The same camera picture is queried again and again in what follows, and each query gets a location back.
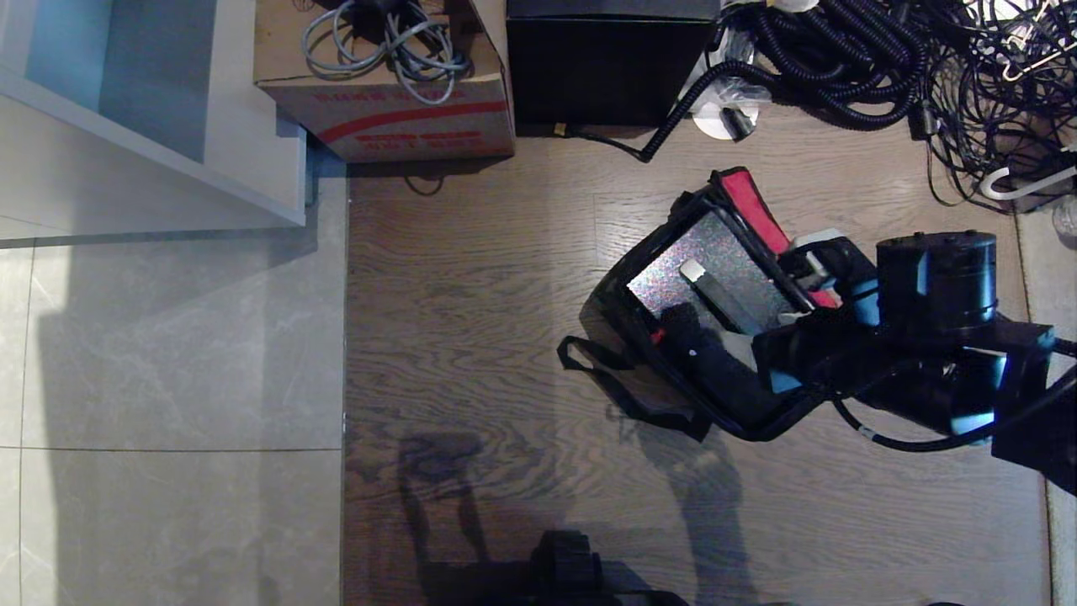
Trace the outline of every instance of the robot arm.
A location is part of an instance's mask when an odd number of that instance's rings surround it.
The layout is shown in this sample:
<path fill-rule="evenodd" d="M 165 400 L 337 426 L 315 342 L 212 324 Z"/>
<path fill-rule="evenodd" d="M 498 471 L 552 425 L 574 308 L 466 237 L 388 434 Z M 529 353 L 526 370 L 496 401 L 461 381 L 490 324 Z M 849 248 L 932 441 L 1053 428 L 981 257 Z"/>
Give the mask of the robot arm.
<path fill-rule="evenodd" d="M 994 236 L 920 232 L 882 241 L 877 253 L 878 267 L 839 237 L 780 257 L 801 283 L 833 287 L 843 306 L 757 336 L 760 378 L 780 372 L 821 391 L 854 429 L 896 450 L 933 452 L 991 438 L 993 456 L 1074 493 L 1075 371 L 1047 387 L 1051 354 L 1073 356 L 1074 344 L 1051 327 L 997 313 Z M 880 436 L 850 413 L 848 397 L 946 438 Z"/>

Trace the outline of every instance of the black bag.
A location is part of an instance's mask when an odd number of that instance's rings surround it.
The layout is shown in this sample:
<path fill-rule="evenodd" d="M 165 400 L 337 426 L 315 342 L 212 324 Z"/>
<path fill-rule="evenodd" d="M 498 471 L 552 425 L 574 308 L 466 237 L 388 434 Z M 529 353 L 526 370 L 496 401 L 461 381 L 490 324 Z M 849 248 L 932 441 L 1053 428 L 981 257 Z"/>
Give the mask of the black bag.
<path fill-rule="evenodd" d="M 783 391 L 779 384 L 785 378 L 760 378 L 743 356 L 732 354 L 733 339 L 750 349 L 751 338 L 728 330 L 728 314 L 707 305 L 676 267 L 699 257 L 741 313 L 766 332 L 779 328 L 782 314 L 827 305 L 779 268 L 778 254 L 787 246 L 747 170 L 713 172 L 708 186 L 682 194 L 666 224 L 598 284 L 581 314 L 590 339 L 567 337 L 558 347 L 562 366 L 589 374 L 630 419 L 698 441 L 712 423 L 744 440 L 773 439 L 822 397 L 803 386 Z M 595 366 L 574 360 L 573 347 Z M 658 408 L 675 412 L 653 412 L 653 399 L 651 406 L 641 404 L 638 390 L 626 386 L 654 383 L 641 374 L 665 384 Z"/>

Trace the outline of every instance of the gray marble tile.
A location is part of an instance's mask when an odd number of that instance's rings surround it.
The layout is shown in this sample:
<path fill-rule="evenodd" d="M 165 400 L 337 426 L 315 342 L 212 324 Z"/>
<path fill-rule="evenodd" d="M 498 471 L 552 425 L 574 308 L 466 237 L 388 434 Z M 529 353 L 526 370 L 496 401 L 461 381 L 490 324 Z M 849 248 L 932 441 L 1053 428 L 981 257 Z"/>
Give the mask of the gray marble tile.
<path fill-rule="evenodd" d="M 24 445 L 339 448 L 347 200 L 321 185 L 303 229 L 39 246 Z"/>
<path fill-rule="evenodd" d="M 0 606 L 19 606 L 18 455 L 0 449 Z"/>
<path fill-rule="evenodd" d="M 23 604 L 335 606 L 339 491 L 339 451 L 25 451 Z"/>
<path fill-rule="evenodd" d="M 0 249 L 0 447 L 19 446 L 32 248 Z"/>

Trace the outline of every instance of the red strap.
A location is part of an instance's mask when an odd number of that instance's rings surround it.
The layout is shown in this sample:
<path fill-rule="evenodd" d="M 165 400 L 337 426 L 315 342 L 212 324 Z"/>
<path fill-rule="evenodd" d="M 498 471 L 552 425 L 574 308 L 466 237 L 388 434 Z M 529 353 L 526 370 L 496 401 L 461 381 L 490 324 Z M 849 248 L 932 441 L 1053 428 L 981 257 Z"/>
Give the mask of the red strap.
<path fill-rule="evenodd" d="M 737 211 L 744 216 L 744 220 L 763 238 L 774 254 L 781 254 L 789 248 L 789 237 L 785 235 L 782 227 L 774 221 L 770 209 L 759 198 L 756 192 L 755 182 L 752 181 L 752 173 L 747 170 L 737 170 L 722 175 L 722 186 L 733 200 Z M 810 292 L 815 305 L 821 308 L 837 308 L 838 302 L 826 292 Z"/>

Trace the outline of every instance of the white hook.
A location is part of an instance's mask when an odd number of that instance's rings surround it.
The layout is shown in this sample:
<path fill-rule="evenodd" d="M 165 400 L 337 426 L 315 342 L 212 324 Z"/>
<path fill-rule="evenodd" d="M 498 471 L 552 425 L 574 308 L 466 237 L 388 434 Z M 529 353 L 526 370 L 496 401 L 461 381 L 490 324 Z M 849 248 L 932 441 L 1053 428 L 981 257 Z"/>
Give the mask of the white hook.
<path fill-rule="evenodd" d="M 1077 152 L 1077 142 L 1063 147 L 1062 151 Z M 999 168 L 998 170 L 989 173 L 987 177 L 983 178 L 983 181 L 980 181 L 980 193 L 983 194 L 984 197 L 989 197 L 991 199 L 998 199 L 998 200 L 1017 199 L 1019 197 L 1036 193 L 1039 189 L 1053 185 L 1054 183 L 1059 183 L 1065 181 L 1066 179 L 1072 179 L 1074 177 L 1077 177 L 1077 165 L 1073 166 L 1072 168 L 1065 168 L 1063 170 L 1059 170 L 1058 172 L 1051 174 L 1050 177 L 1044 177 L 1043 179 L 1036 181 L 1035 183 L 1029 183 L 1027 185 L 1013 189 L 1011 192 L 1001 192 L 996 189 L 995 181 L 1002 179 L 1003 177 L 1008 177 L 1008 175 L 1009 175 L 1009 167 Z"/>

